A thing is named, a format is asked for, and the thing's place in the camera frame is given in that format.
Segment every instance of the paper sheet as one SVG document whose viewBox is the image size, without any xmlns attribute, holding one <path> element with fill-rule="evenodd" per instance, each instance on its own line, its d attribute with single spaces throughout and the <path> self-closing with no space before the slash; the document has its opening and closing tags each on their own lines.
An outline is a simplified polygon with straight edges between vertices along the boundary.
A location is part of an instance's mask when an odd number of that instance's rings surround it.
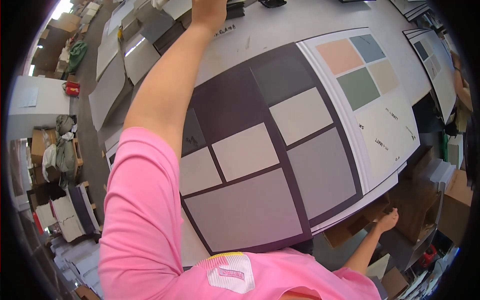
<svg viewBox="0 0 480 300">
<path fill-rule="evenodd" d="M 38 96 L 38 87 L 28 87 L 20 92 L 21 108 L 35 107 Z"/>
</svg>

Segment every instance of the white striped patch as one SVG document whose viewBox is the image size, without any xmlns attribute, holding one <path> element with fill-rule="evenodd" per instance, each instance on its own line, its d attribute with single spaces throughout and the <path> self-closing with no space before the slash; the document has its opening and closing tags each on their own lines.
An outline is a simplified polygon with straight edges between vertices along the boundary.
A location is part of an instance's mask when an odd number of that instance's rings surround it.
<svg viewBox="0 0 480 300">
<path fill-rule="evenodd" d="M 226 288 L 239 294 L 255 288 L 252 264 L 247 255 L 223 256 L 227 264 L 207 270 L 208 283 L 213 287 Z"/>
</svg>

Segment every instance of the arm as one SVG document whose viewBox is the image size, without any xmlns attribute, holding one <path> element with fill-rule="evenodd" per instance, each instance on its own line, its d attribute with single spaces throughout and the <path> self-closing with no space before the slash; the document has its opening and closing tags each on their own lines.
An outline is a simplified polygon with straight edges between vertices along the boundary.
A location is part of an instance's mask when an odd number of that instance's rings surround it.
<svg viewBox="0 0 480 300">
<path fill-rule="evenodd" d="M 128 111 L 124 130 L 144 127 L 180 159 L 183 124 L 203 53 L 225 21 L 227 0 L 192 0 L 192 24 L 153 66 Z"/>
<path fill-rule="evenodd" d="M 380 236 L 385 231 L 392 229 L 397 221 L 398 211 L 396 208 L 394 208 L 390 214 L 384 216 L 379 222 L 377 222 L 375 227 L 370 230 L 367 236 L 360 243 L 360 246 L 358 246 L 343 267 L 350 268 L 353 271 L 357 271 L 365 275 L 367 272 L 368 263 L 372 258 L 375 248 L 377 247 Z"/>
<path fill-rule="evenodd" d="M 473 106 L 472 106 L 472 98 L 470 96 L 470 93 L 468 92 L 468 83 L 462 78 L 462 64 L 460 62 L 460 57 L 458 54 L 455 52 L 451 52 L 452 54 L 452 61 L 453 61 L 453 66 L 455 67 L 454 70 L 454 87 L 455 87 L 455 93 L 458 95 L 458 98 L 460 98 L 460 101 L 470 110 L 473 111 Z"/>
</svg>

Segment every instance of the shirt logo patch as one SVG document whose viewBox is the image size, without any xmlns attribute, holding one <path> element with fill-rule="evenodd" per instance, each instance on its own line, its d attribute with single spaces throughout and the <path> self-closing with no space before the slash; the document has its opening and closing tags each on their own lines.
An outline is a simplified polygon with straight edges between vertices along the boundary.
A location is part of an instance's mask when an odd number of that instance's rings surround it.
<svg viewBox="0 0 480 300">
<path fill-rule="evenodd" d="M 243 281 L 245 281 L 245 274 L 240 271 L 235 271 L 235 270 L 227 270 L 227 269 L 222 269 L 222 268 L 217 268 L 218 269 L 218 274 L 220 276 L 228 276 L 228 277 L 235 277 L 239 278 Z"/>
</svg>

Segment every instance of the concrete floor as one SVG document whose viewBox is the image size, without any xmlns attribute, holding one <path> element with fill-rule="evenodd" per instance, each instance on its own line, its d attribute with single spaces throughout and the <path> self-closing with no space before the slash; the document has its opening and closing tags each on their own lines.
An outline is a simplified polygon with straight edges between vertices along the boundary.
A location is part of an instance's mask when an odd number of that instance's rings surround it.
<svg viewBox="0 0 480 300">
<path fill-rule="evenodd" d="M 103 201 L 107 194 L 103 186 L 107 184 L 110 171 L 106 158 L 102 158 L 102 149 L 98 146 L 97 132 L 92 121 L 88 95 L 96 87 L 97 49 L 102 39 L 103 27 L 110 19 L 112 11 L 118 6 L 118 3 L 113 3 L 112 0 L 104 0 L 103 3 L 84 37 L 88 50 L 76 73 L 81 86 L 80 95 L 77 99 L 78 140 L 84 161 L 80 179 L 82 181 L 87 180 L 90 185 L 88 195 L 91 202 L 96 205 L 96 217 L 100 224 L 103 224 L 105 219 Z"/>
</svg>

